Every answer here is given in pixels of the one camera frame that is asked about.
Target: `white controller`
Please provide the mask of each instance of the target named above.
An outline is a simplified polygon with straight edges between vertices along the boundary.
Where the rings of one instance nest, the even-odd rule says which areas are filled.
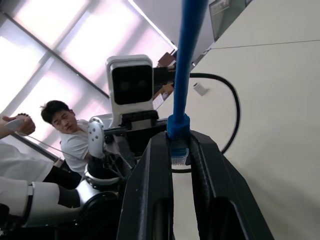
[[[15,119],[12,121],[7,122],[4,127],[6,129],[9,129],[13,132],[16,132],[18,130],[18,128],[24,123],[24,121],[22,119]]]

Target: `white t-shirt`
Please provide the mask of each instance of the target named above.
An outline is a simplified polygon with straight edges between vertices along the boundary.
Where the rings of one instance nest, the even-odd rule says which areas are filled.
[[[82,131],[77,131],[72,134],[61,133],[61,150],[69,168],[84,175],[87,161],[84,160],[88,153],[88,122],[86,120],[78,120],[78,127]]]
[[[0,141],[0,176],[14,180],[42,182],[51,171],[53,161],[34,158]]]

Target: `human hand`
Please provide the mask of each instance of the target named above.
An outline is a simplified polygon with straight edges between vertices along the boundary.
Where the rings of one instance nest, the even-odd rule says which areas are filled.
[[[15,117],[3,116],[2,119],[6,122],[11,122],[15,119],[23,120],[21,126],[16,130],[19,134],[30,135],[36,130],[36,125],[32,121],[31,117],[27,114],[19,114]]]

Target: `camera lens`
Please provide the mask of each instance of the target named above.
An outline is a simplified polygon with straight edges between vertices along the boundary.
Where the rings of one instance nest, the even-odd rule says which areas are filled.
[[[112,71],[114,101],[143,103],[153,97],[153,69],[148,65],[117,67]]]

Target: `black hair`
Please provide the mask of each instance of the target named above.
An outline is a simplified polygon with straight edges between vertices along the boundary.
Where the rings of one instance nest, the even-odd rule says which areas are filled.
[[[48,124],[52,124],[52,119],[57,112],[63,110],[70,111],[67,104],[65,104],[63,101],[58,100],[49,101],[46,105],[42,106],[41,108],[41,117]]]

